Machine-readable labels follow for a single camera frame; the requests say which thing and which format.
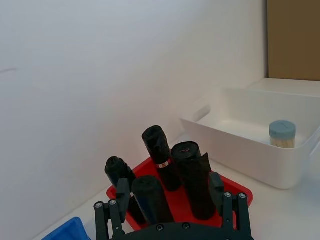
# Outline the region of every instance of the white plastic bin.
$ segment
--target white plastic bin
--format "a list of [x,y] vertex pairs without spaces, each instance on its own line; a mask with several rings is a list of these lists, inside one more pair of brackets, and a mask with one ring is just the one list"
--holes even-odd
[[[295,123],[295,148],[270,145],[269,125],[276,120]],[[319,97],[216,88],[181,121],[211,159],[279,189],[294,187],[310,159],[320,156]]]

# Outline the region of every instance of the black cylinder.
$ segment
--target black cylinder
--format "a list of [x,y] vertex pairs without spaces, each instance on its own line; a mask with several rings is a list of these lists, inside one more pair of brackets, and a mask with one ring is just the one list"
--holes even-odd
[[132,192],[149,224],[173,223],[165,191],[161,182],[151,175],[134,180]]
[[209,194],[209,165],[208,155],[201,157],[197,143],[181,142],[171,150],[182,184],[190,202],[193,215],[200,220],[211,218],[216,207]]
[[172,162],[167,137],[160,126],[149,127],[142,134],[144,144],[156,166],[160,179],[170,192],[181,186],[175,164]]
[[[104,171],[115,188],[117,188],[119,179],[128,179],[130,192],[132,192],[132,184],[136,179],[136,175],[125,161],[119,157],[112,156],[106,161]],[[142,225],[146,223],[145,217],[134,196],[129,200],[128,212],[138,224]]]

